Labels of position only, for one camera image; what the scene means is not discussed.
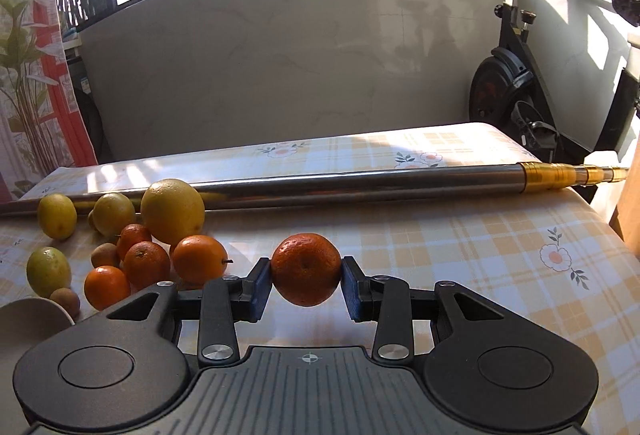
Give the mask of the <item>black exercise bike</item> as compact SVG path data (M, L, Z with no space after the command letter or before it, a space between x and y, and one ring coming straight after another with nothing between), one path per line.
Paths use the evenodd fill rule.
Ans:
M639 0L612 0L615 13L639 25ZM469 118L485 122L544 162L582 164L591 150L556 127L547 84L527 40L536 14L501 3L498 46L474 73Z

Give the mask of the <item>yellow lemon middle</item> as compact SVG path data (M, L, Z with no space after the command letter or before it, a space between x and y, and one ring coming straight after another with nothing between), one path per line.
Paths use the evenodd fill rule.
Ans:
M134 203L125 195L110 192L96 201L91 218L96 230L104 237L111 238L136 221L136 211Z

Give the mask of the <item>large yellow grapefruit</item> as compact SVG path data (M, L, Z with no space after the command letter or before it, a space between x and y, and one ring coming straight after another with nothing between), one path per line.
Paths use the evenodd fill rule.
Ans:
M146 189L140 213L152 236L171 245L201 233L205 221L201 195L177 178L165 178Z

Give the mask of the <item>small orange tangerine back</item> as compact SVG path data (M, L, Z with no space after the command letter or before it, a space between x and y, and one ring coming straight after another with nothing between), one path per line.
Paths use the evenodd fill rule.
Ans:
M116 251L119 259L125 259L127 252L137 243L151 241L152 235L144 225L134 223L125 226L119 234Z

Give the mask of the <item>brown kiwi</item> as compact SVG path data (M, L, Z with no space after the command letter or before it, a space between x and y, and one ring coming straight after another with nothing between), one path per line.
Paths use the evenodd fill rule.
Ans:
M50 300L60 305L67 314L76 318L80 313L80 299L71 288L59 288L52 292Z
M119 267L120 257L117 247L111 242L98 245L90 254L90 261L94 268L101 266Z

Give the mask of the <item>brown kiwi upper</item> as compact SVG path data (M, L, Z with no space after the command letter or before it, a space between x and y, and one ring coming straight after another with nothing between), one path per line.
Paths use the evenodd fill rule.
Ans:
M94 268L101 266L119 267L120 257L117 247L111 242L98 245L90 254L90 261Z

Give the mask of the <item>yellow-green lemon lower left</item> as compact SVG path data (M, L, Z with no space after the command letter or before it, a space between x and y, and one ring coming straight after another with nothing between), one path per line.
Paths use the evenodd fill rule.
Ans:
M72 271L60 250L56 247L40 247L29 255L26 278L32 291L49 299L54 291L70 286Z

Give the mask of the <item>red plant print curtain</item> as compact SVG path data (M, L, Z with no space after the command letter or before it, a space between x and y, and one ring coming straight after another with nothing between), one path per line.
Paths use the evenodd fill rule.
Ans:
M1 0L1 201L58 168L93 164L55 0Z

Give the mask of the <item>brown kiwi lower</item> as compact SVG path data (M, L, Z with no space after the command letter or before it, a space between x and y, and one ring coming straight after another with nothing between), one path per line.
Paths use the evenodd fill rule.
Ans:
M80 313L80 299L71 288L59 288L52 292L50 300L60 305L67 314L76 318Z

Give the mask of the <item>yellow lemon far left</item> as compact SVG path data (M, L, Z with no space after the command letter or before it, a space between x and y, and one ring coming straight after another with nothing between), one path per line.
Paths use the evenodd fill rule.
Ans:
M53 240L63 241L75 231L77 211L70 198L52 194L39 201L37 218L43 233Z

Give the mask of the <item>checked floral tablecloth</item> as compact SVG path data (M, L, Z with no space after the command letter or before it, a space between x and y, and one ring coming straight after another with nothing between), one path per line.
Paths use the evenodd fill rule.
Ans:
M525 159L496 129L468 123L58 169L25 195L120 192L168 177L197 183ZM424 289L457 281L589 354L600 383L588 432L638 432L638 259L576 192L215 212L204 233L224 245L235 275L293 233L318 233L370 275L388 273Z

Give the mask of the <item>yellow lemon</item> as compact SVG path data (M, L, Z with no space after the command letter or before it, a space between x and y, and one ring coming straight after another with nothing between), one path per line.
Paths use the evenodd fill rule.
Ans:
M134 203L125 195L110 192L96 201L91 218L96 230L104 237L111 238L136 221L136 211Z
M39 201L37 218L43 233L53 240L63 241L75 231L77 211L70 198L52 194Z

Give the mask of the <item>beige bowl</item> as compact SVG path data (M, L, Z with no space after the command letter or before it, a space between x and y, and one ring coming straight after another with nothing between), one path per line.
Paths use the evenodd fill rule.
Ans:
M28 297L1 307L0 424L2 434L21 434L28 423L12 385L18 359L25 351L75 325L65 309L50 299Z

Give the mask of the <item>orange tangerine with stem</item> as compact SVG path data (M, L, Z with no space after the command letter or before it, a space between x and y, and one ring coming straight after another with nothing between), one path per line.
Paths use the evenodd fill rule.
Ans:
M229 264L224 246L215 238L205 235L187 236L170 250L176 274L190 285L205 285L221 278Z

